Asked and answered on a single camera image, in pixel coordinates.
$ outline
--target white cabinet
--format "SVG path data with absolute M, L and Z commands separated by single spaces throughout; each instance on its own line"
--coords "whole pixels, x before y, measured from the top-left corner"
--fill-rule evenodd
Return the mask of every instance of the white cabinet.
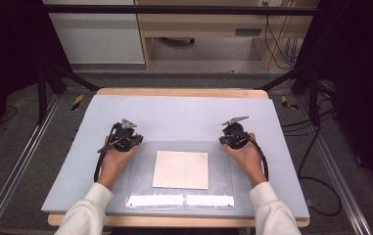
M 45 4 L 133 5 L 132 0 L 43 0 Z M 134 14 L 49 14 L 71 64 L 144 64 Z

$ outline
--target long sleeve shirt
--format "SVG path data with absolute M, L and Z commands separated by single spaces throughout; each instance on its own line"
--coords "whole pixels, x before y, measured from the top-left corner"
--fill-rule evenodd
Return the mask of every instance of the long sleeve shirt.
M 105 208 L 112 196 L 105 186 L 94 183 L 85 198 L 68 210 L 55 234 L 101 234 Z M 269 182 L 257 185 L 250 198 L 256 210 L 257 235 L 301 234 L 290 209 L 278 200 Z

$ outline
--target person's right hand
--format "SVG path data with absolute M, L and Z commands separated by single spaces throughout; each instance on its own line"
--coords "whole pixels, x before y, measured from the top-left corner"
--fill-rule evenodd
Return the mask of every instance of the person's right hand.
M 250 133 L 250 136 L 256 139 L 253 133 Z M 259 183 L 267 181 L 262 172 L 261 155 L 253 143 L 248 142 L 241 149 L 232 149 L 227 144 L 224 144 L 224 146 L 226 153 L 231 155 L 247 174 L 253 188 L 259 185 Z

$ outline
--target transparent plastic sheet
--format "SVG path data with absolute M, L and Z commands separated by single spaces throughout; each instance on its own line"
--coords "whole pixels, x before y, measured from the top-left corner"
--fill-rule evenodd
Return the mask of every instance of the transparent plastic sheet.
M 132 159 L 128 210 L 234 210 L 230 158 L 219 142 L 146 142 Z M 157 151 L 208 153 L 209 189 L 153 187 Z

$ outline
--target floor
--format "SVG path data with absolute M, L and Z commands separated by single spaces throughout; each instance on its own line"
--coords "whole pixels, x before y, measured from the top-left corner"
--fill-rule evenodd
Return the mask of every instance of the floor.
M 210 87 L 210 88 L 254 88 L 268 82 L 286 70 L 277 67 L 271 70 L 261 68 L 251 39 L 197 39 L 190 45 L 182 41 L 157 40 L 151 67 L 141 66 L 74 66 L 85 79 L 107 87 Z M 285 62 L 277 58 L 278 63 Z M 52 234 L 55 227 L 47 223 L 47 214 L 40 210 L 47 193 L 61 169 L 62 163 L 72 144 L 93 92 L 81 88 L 66 79 L 69 87 L 60 96 L 56 112 L 52 115 L 47 130 L 31 153 L 31 159 L 24 166 L 20 182 L 8 204 L 2 208 L 0 234 Z M 307 119 L 305 115 L 306 96 L 293 96 L 289 90 L 292 81 L 287 81 L 269 92 L 282 125 Z M 10 173 L 23 155 L 23 149 L 37 127 L 37 93 L 34 85 L 13 93 L 7 101 L 9 107 L 0 121 L 0 191 Z M 75 96 L 84 94 L 77 111 L 71 111 Z M 283 107 L 282 96 L 298 109 Z M 57 96 L 49 92 L 50 100 Z M 322 124 L 319 137 L 303 165 L 303 176 L 318 178 L 332 189 L 336 188 L 334 172 L 326 164 L 327 157 L 335 162 L 349 187 L 366 229 L 358 231 L 351 219 L 351 208 L 344 204 L 334 216 L 338 200 L 331 189 L 317 181 L 303 179 L 304 196 L 314 203 L 310 208 L 311 223 L 302 229 L 302 234 L 373 234 L 373 172 L 370 168 L 359 167 L 355 162 L 354 149 L 331 110 L 332 103 L 319 95 Z M 312 125 L 283 127 L 287 145 L 296 169 L 310 145 L 315 129 Z

